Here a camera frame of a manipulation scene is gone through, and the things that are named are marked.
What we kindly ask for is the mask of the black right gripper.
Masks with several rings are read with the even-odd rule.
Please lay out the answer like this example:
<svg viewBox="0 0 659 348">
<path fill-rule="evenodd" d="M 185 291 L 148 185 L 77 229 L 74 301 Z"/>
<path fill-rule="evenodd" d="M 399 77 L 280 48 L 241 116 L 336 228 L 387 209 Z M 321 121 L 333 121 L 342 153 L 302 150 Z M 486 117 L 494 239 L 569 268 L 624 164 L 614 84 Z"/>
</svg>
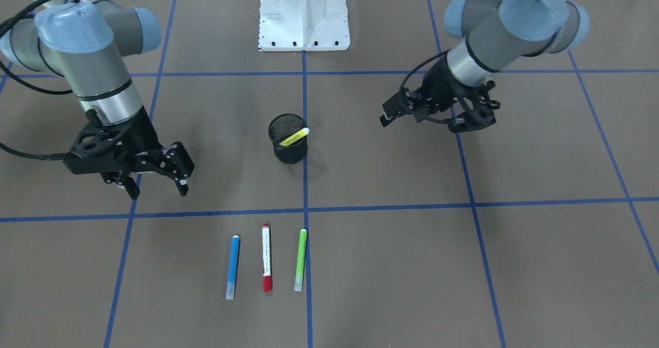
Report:
<svg viewBox="0 0 659 348">
<path fill-rule="evenodd" d="M 122 139 L 122 145 L 133 162 L 129 170 L 112 173 L 115 176 L 126 176 L 122 177 L 122 187 L 131 200 L 136 200 L 141 193 L 134 178 L 127 176 L 132 172 L 156 172 L 172 179 L 181 197 L 188 194 L 190 189 L 188 179 L 193 174 L 195 163 L 182 142 L 161 144 L 145 109 L 139 110 L 129 120 L 116 125 L 128 128 Z"/>
</svg>

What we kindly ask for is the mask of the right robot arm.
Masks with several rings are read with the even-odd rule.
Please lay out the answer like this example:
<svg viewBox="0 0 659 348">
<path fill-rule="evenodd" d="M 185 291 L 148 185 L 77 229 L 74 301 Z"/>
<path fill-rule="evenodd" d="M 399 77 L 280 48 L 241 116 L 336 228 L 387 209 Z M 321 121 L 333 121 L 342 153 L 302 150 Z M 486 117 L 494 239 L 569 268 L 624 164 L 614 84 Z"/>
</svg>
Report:
<svg viewBox="0 0 659 348">
<path fill-rule="evenodd" d="M 146 8 L 111 0 L 31 0 L 2 22 L 2 53 L 35 72 L 64 78 L 87 118 L 66 153 L 36 155 L 2 145 L 22 158 L 63 161 L 76 175 L 101 175 L 132 199 L 141 193 L 133 173 L 155 172 L 174 181 L 181 196 L 195 165 L 181 142 L 160 144 L 157 132 L 124 63 L 155 50 L 162 40 L 158 19 Z"/>
</svg>

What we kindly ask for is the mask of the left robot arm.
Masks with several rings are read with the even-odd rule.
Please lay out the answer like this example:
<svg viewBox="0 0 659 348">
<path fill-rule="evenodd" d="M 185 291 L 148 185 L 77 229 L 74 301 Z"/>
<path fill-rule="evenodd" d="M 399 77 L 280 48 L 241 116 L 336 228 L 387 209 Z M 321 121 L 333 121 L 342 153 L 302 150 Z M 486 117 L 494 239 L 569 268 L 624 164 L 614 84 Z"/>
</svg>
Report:
<svg viewBox="0 0 659 348">
<path fill-rule="evenodd" d="M 443 27 L 459 43 L 428 59 L 416 90 L 402 82 L 383 104 L 383 127 L 406 114 L 447 125 L 455 134 L 496 122 L 500 103 L 488 93 L 492 76 L 520 57 L 576 47 L 590 27 L 583 7 L 567 0 L 452 0 Z"/>
</svg>

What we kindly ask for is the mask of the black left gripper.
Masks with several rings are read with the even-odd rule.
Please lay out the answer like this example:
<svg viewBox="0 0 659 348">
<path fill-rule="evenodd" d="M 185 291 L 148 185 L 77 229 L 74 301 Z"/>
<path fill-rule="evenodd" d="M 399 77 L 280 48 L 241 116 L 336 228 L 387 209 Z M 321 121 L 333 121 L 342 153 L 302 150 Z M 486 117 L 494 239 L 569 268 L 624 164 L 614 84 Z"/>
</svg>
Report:
<svg viewBox="0 0 659 348">
<path fill-rule="evenodd" d="M 426 64 L 433 62 L 432 67 L 422 78 L 419 88 L 412 91 L 405 87 L 409 78 L 416 74 Z M 454 104 L 459 104 L 455 99 L 455 92 L 460 86 L 478 87 L 490 78 L 478 81 L 476 86 L 464 85 L 449 69 L 447 55 L 435 55 L 425 60 L 412 69 L 398 88 L 398 92 L 382 104 L 383 114 L 380 116 L 382 127 L 387 127 L 397 118 L 411 114 L 417 122 L 428 121 L 431 123 L 448 125 L 449 119 L 433 118 L 433 114 L 443 113 L 451 109 Z"/>
</svg>

